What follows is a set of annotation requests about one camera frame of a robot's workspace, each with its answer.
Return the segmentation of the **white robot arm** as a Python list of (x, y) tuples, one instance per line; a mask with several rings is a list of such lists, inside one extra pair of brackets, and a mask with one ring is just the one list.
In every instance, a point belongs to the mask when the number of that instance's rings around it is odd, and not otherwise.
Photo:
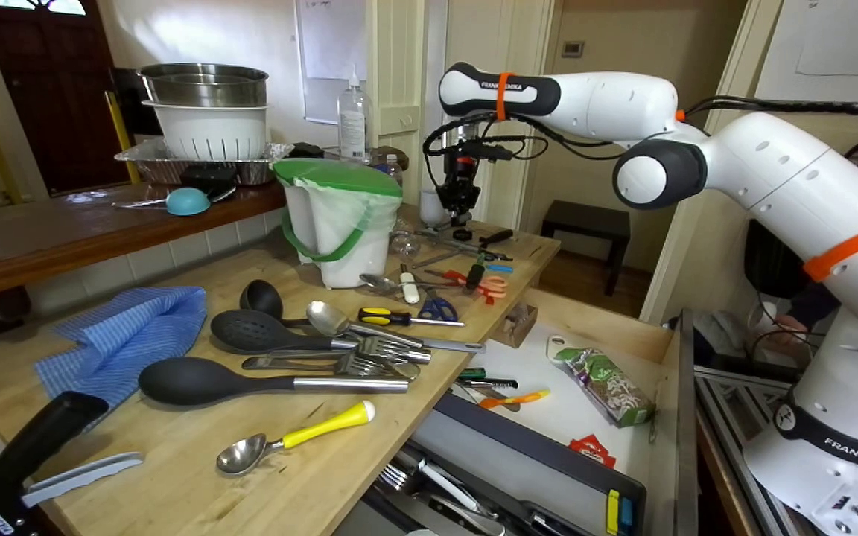
[(487, 75), (438, 80), (450, 116), (538, 120), (623, 148), (614, 190), (636, 209), (721, 190), (782, 239), (840, 309), (769, 425), (746, 443), (751, 477), (827, 536), (858, 536), (858, 166), (815, 133), (746, 113), (716, 133), (678, 116), (657, 75)]

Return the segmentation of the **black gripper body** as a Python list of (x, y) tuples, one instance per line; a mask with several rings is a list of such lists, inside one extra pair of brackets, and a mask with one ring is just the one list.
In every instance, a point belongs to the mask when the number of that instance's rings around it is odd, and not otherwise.
[(478, 166), (484, 159), (484, 124), (465, 121), (445, 133), (445, 181), (438, 187), (441, 206), (454, 214), (469, 214), (478, 199)]

